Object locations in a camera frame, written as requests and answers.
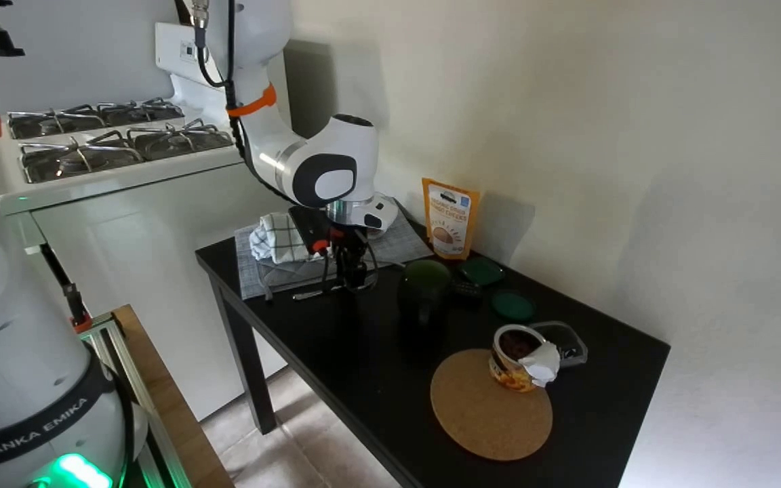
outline cup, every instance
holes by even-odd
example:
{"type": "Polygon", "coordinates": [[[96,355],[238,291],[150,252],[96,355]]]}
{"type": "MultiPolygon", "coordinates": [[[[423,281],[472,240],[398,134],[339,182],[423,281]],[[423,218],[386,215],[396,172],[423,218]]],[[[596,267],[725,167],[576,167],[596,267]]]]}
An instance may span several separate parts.
{"type": "Polygon", "coordinates": [[[454,293],[450,270],[440,262],[413,262],[398,283],[398,320],[407,328],[436,328],[454,293]]]}
{"type": "Polygon", "coordinates": [[[542,335],[511,323],[493,335],[489,370],[511,390],[545,389],[558,375],[558,350],[542,335]]]}

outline plastic bag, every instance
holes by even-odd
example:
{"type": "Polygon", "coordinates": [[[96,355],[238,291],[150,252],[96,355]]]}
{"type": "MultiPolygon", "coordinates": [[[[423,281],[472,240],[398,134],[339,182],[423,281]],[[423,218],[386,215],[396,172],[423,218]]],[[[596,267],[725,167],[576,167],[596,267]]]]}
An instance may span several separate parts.
{"type": "Polygon", "coordinates": [[[474,240],[478,194],[423,179],[427,240],[443,262],[468,262],[474,240]]]}

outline white mug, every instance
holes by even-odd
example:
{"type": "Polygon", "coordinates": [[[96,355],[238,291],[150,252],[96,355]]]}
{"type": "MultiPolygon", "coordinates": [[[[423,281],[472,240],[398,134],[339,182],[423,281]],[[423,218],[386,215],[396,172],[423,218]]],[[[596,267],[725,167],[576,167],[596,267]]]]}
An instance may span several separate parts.
{"type": "Polygon", "coordinates": [[[511,323],[493,335],[489,370],[511,390],[545,389],[558,375],[558,350],[529,325],[511,323]]]}

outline floor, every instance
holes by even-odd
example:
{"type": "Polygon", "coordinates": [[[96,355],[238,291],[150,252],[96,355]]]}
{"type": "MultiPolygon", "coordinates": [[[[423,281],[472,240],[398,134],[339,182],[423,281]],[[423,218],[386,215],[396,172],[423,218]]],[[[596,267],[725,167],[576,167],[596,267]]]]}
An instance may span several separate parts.
{"type": "Polygon", "coordinates": [[[279,430],[260,435],[247,403],[205,421],[237,488],[396,488],[398,482],[291,370],[268,381],[279,430]]]}

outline green object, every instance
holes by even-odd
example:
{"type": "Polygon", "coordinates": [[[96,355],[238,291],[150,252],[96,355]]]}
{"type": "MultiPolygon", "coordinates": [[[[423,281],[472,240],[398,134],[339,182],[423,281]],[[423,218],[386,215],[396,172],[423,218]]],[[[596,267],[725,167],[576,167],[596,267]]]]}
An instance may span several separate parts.
{"type": "Polygon", "coordinates": [[[34,480],[38,488],[111,488],[115,480],[80,453],[61,455],[40,477],[34,480]]]}
{"type": "Polygon", "coordinates": [[[515,291],[497,291],[491,295],[491,308],[500,318],[514,320],[514,323],[529,323],[535,318],[535,304],[515,291]]]}
{"type": "Polygon", "coordinates": [[[420,295],[449,293],[450,272],[440,262],[413,262],[404,267],[404,285],[420,295]]]}
{"type": "Polygon", "coordinates": [[[474,257],[462,267],[462,275],[474,285],[474,287],[489,287],[504,276],[504,270],[497,267],[493,262],[474,257]]]}

